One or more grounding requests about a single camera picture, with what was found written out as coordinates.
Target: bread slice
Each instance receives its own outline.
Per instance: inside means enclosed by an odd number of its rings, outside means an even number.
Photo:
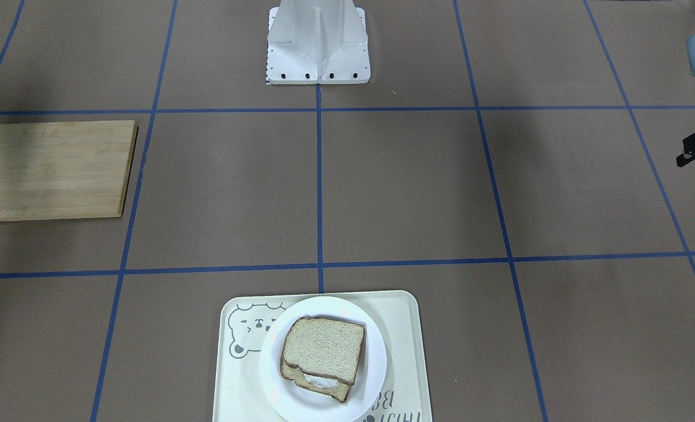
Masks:
[[[365,326],[361,324],[331,318],[300,318],[285,337],[280,373],[298,387],[345,403],[350,388],[355,385],[364,339]],[[325,386],[318,380],[309,381],[308,377],[331,379],[336,384]]]

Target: cutting board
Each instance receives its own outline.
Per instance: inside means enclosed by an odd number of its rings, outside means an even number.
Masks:
[[[134,121],[0,125],[0,222],[119,217]]]

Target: white metal bracket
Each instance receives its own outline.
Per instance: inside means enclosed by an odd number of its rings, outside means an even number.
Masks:
[[[266,79],[272,84],[366,83],[365,12],[352,0],[282,0],[269,11]]]

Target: bear face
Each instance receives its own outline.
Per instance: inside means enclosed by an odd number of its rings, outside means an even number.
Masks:
[[[235,359],[242,359],[248,352],[261,352],[264,337],[284,311],[282,302],[275,305],[251,304],[247,308],[237,305],[227,317],[227,326],[232,331],[230,355]]]

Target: white plate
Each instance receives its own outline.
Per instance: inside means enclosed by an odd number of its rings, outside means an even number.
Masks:
[[[301,317],[332,317],[365,326],[365,349],[347,403],[304,390],[280,374],[280,356],[290,327]],[[331,296],[312,297],[282,312],[264,338],[259,377],[264,394],[288,422],[353,422],[373,405],[387,376],[387,347],[374,320],[358,305]]]

